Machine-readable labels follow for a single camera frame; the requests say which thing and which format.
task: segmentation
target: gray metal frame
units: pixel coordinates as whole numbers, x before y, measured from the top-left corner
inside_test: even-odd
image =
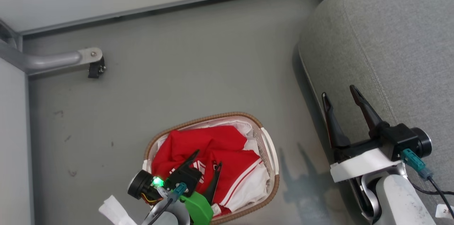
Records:
[[[406,179],[408,178],[407,171],[403,163],[399,163],[395,167],[387,167],[383,170],[375,171],[358,177],[359,181],[361,182],[362,191],[367,196],[368,201],[370,202],[373,208],[373,216],[368,216],[365,210],[363,210],[361,205],[359,204],[360,198],[362,198],[362,196],[358,196],[355,191],[353,191],[353,193],[356,198],[356,202],[358,203],[358,206],[361,209],[362,215],[369,221],[369,223],[372,223],[375,219],[377,219],[380,212],[380,203],[375,193],[368,189],[367,185],[376,178],[387,177],[389,175],[399,175]]]
[[[22,36],[0,21],[0,57],[27,75],[89,64],[103,57],[96,47],[44,56],[24,54],[21,50]]]

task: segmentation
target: white label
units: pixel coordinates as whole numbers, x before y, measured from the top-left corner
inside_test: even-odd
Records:
[[[211,206],[211,209],[214,212],[213,217],[216,216],[216,215],[220,215],[221,214],[221,208],[217,204],[213,204]]]
[[[452,215],[449,213],[448,207],[445,204],[438,204],[437,211],[435,212],[436,218],[448,218],[452,219]]]

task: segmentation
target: black cable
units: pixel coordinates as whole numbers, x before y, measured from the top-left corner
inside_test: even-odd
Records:
[[[172,203],[173,199],[167,199],[167,204],[164,206],[163,209],[161,209],[154,217],[153,217],[153,220],[151,220],[151,222],[148,223],[148,225],[152,225],[161,215],[162,213],[167,209],[167,207],[170,206],[170,204]]]
[[[432,179],[431,176],[428,176],[427,179],[430,181],[430,183],[432,183],[432,185],[434,186],[434,188],[438,191],[438,194],[440,194],[441,198],[443,199],[444,203],[446,204],[446,207],[448,208],[449,210],[449,213],[451,214],[451,216],[453,217],[454,219],[454,212],[453,212],[453,209],[451,208],[451,205],[449,204],[448,200],[446,199],[446,197],[444,196],[443,192],[441,191],[441,189],[438,187],[438,185],[435,183],[435,181]]]
[[[420,191],[424,194],[427,194],[427,195],[439,195],[439,193],[437,191],[425,191],[421,188],[419,188],[416,184],[410,182],[411,185],[413,186],[413,188],[415,188],[417,191]],[[453,195],[454,196],[454,192],[453,191],[441,191],[443,194],[445,195]]]

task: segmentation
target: teal connector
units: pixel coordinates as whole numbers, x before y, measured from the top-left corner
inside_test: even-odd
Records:
[[[424,180],[427,180],[427,177],[433,175],[432,171],[425,167],[424,161],[422,161],[412,150],[403,150],[400,154],[400,158],[405,164],[415,169],[415,171],[418,172],[418,175]]]
[[[188,188],[186,183],[177,183],[177,187],[167,196],[168,199],[172,199],[172,203],[175,203],[181,195],[186,191]]]

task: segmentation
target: gray chair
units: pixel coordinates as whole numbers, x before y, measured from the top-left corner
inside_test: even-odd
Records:
[[[433,151],[424,161],[439,186],[454,191],[454,0],[325,0],[307,20],[299,53],[319,104],[326,91],[353,142],[368,138],[368,128],[350,84],[391,125],[430,135]],[[432,216],[443,203],[439,196],[420,197]]]

